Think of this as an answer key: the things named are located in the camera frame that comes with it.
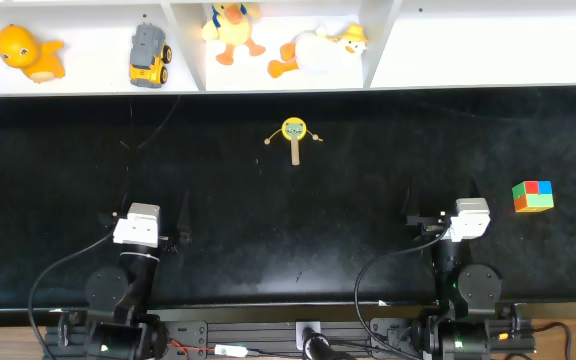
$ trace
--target black wheel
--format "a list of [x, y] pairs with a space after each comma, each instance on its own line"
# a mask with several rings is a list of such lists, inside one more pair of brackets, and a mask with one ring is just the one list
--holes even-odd
[[160, 76], [160, 79], [161, 79], [161, 84], [162, 84], [162, 85], [165, 84], [166, 81], [168, 81], [168, 69], [166, 69], [165, 66], [161, 68], [161, 76]]
[[172, 49], [168, 45], [164, 45], [163, 60], [164, 64], [168, 64], [172, 61]]

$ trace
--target black table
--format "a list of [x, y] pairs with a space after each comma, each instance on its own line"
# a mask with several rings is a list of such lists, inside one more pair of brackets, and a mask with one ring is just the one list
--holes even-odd
[[[504, 276], [504, 300], [576, 300], [576, 87], [183, 96], [136, 151], [175, 99], [0, 99], [0, 309], [107, 233], [128, 189], [168, 225], [191, 194], [194, 242], [162, 261], [154, 308], [351, 301], [365, 262], [417, 245], [400, 221], [410, 179], [432, 214], [477, 183], [492, 223], [472, 253]], [[324, 139], [300, 142], [298, 167], [288, 141], [263, 141], [290, 116]], [[555, 209], [515, 214], [524, 180], [550, 180]], [[85, 280], [118, 253], [57, 268], [37, 307], [85, 305]], [[361, 291], [434, 302], [428, 251], [376, 265]]]

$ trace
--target white label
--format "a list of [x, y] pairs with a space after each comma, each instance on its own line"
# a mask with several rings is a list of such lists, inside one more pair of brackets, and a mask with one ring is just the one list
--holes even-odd
[[243, 346], [215, 345], [215, 355], [246, 357], [248, 349]]

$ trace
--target rubik's cube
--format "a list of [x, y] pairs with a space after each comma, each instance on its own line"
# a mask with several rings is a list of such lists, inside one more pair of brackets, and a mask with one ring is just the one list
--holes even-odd
[[515, 212], [541, 212], [555, 207], [550, 181], [524, 181], [512, 188]]

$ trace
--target green cube side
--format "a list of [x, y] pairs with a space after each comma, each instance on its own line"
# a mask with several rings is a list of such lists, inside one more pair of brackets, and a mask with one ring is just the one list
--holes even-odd
[[526, 195], [526, 202], [528, 207], [551, 208], [555, 207], [555, 201], [551, 194], [542, 195]]
[[512, 188], [512, 197], [514, 199], [519, 199], [524, 195], [526, 195], [526, 185], [524, 183], [521, 183]]

